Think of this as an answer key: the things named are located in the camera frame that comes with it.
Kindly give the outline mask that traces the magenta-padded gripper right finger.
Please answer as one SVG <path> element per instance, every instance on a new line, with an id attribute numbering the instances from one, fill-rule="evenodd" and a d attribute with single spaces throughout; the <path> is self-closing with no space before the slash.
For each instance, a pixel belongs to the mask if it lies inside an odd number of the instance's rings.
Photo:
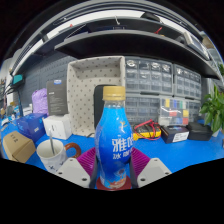
<path id="1" fill-rule="evenodd" d="M 170 174 L 171 171 L 159 158 L 149 158 L 136 148 L 132 150 L 130 179 L 133 188 L 143 187 Z"/>

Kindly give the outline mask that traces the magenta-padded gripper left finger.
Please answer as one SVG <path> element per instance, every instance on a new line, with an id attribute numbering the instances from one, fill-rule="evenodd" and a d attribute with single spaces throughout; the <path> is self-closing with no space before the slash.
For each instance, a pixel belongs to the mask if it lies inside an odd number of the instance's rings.
<path id="1" fill-rule="evenodd" d="M 94 188 L 97 178 L 97 158 L 95 148 L 91 148 L 78 158 L 69 158 L 56 175 L 84 188 Z"/>

